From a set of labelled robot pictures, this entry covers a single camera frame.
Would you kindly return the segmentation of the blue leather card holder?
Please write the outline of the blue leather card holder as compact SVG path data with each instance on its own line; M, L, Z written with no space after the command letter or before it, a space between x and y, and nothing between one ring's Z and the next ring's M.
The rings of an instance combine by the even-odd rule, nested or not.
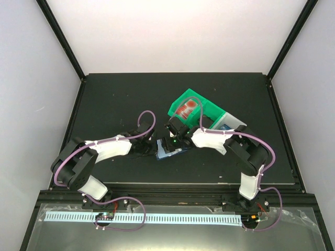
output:
M163 141L162 139L157 140L157 153L156 153L156 158L157 160L162 160L168 157L172 157L177 154L181 154L188 151L188 149L175 149L174 151L169 152L163 147Z

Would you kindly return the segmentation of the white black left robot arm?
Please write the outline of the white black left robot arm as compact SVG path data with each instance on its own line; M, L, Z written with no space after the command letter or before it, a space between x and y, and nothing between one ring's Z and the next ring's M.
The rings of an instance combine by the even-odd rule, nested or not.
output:
M112 195L102 181L93 177L95 164L116 156L146 155L155 150L151 140L154 125L142 122L135 130L98 141L72 139L51 165L54 184L87 194L101 209L112 203Z

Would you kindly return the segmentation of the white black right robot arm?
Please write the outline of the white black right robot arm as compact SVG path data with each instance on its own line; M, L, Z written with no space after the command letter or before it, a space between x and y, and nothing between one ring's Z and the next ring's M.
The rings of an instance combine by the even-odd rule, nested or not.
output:
M257 138L245 125L235 129L214 130L195 126L189 128L179 118L173 117L165 128L170 136L158 144L166 154L192 148L209 148L236 160L241 171L238 205L249 211L257 204L256 195L261 191L264 172L275 163L276 155L269 144Z

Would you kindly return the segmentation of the red white card stack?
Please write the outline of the red white card stack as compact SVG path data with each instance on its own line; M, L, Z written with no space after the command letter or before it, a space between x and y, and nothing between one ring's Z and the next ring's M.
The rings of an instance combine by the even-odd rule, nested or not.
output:
M186 120L197 106L198 103L196 101L189 99L185 104L177 109L176 114Z

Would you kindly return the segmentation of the blue card stack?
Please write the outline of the blue card stack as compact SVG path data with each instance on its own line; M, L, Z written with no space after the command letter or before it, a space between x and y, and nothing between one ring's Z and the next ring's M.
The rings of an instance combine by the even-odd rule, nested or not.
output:
M220 129L221 130L231 130L231 127L224 124Z

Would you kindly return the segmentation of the green plastic bin left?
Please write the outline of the green plastic bin left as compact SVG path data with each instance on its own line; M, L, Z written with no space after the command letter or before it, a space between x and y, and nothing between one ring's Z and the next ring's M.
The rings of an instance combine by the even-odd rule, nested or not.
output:
M206 98L189 88L171 104L167 114L170 117L175 115L185 124L197 123L200 116L200 105L204 108L207 101Z

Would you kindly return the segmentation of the green plastic bin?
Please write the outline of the green plastic bin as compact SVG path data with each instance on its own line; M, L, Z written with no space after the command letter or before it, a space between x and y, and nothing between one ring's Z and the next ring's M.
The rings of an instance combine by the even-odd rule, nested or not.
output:
M202 98L200 100L203 108L202 126L204 128L213 129L225 115L226 111L208 99Z
M175 115L185 124L197 123L200 116L200 105L204 108L207 101L206 98L189 88L171 104L167 114L170 117Z

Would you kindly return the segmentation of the green plastic bin middle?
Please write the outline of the green plastic bin middle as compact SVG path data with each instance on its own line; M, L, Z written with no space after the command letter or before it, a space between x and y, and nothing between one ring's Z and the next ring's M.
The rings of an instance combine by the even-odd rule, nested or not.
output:
M225 115L226 111L208 99L202 98L200 100L203 108L202 126L204 128L213 129Z

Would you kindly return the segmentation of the clear plastic bin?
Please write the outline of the clear plastic bin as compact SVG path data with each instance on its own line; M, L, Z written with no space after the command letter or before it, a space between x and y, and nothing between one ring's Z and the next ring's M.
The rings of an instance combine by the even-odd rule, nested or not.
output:
M239 126L246 126L244 122L241 120L237 119L233 115L231 115L228 112L225 112L221 117L219 117L211 127L212 130L221 130L220 128L223 125L227 125L231 127L231 130L235 130Z

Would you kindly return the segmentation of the black aluminium frame rail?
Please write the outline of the black aluminium frame rail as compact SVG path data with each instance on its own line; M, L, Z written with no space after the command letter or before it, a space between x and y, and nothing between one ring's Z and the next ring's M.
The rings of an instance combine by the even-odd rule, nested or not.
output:
M136 187L112 187L111 192L124 192L127 197L119 197L120 199L130 199L134 197L140 200L145 206L219 206L221 205L221 196L224 194L238 194L235 187L228 189L158 189L158 188L136 188ZM266 204L269 207L279 206L279 197L273 190L259 192L267 198ZM39 193L36 206L47 204L79 204L82 205L84 197L81 192L70 191L63 188L50 188L42 190ZM130 205L138 203L130 199Z

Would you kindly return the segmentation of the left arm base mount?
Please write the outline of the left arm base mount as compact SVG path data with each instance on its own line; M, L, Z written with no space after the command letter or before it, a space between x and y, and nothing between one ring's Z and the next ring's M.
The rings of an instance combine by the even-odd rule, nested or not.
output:
M127 197L128 194L124 192L111 192L109 191L105 196L98 200L98 202L103 204L96 204L92 200L90 200L88 197L84 197L82 202L82 209L91 209L93 211L98 210L126 210L127 206L131 204L130 199L119 199L112 203L106 203L107 201L119 198L119 197Z

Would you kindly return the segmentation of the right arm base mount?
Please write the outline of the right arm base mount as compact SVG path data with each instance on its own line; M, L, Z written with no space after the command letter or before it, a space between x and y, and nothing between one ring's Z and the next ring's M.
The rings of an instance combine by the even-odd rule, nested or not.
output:
M266 204L267 198L257 195L254 199L248 200L240 194L224 194L221 196L222 209L233 212L268 212L269 203Z

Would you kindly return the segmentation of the right frame post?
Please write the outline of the right frame post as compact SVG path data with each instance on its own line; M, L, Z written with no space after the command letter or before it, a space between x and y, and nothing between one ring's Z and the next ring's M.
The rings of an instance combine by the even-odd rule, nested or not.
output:
M290 51L292 45L294 44L295 40L300 34L302 28L304 27L306 21L308 20L309 16L311 15L317 3L318 3L318 0L307 0L306 1L302 11L300 12L298 18L296 19L292 29L290 30L283 46L281 47L274 63L272 64L267 74L267 78L269 80L272 80L275 74L277 73L277 71L279 70L280 66L282 65L284 59L286 58L288 52Z

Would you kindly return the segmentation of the frame post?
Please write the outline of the frame post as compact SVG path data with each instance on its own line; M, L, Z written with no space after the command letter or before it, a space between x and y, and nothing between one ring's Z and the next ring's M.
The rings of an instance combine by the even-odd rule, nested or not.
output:
M318 0L307 0L306 1L302 11L300 12L298 18L296 19L292 29L290 30L283 46L281 47L274 63L272 64L267 74L267 78L269 80L272 80L275 74L277 73L277 71L279 70L280 66L282 65L284 59L286 58L288 52L290 51L292 45L294 44L295 40L300 34L302 28L304 27L306 21L308 20L309 16L311 15L317 3L318 3Z
M49 6L48 1L46 0L36 0L39 8L41 9L44 17L46 18L50 28L52 29L53 33L55 34L59 44L61 45L63 51L65 52L67 58L69 59L72 67L74 68L77 76L82 81L85 79L85 74L68 42L64 32L62 31L51 7Z

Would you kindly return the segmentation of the left frame post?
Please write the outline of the left frame post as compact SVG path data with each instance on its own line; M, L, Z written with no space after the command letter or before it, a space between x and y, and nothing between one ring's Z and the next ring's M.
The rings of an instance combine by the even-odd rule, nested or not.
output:
M39 8L41 9L44 17L46 18L50 28L52 29L53 33L55 34L59 44L61 45L63 51L65 52L67 58L69 59L72 67L74 68L77 76L82 81L85 79L85 74L68 42L64 32L62 31L51 7L49 6L48 1L46 0L36 0Z

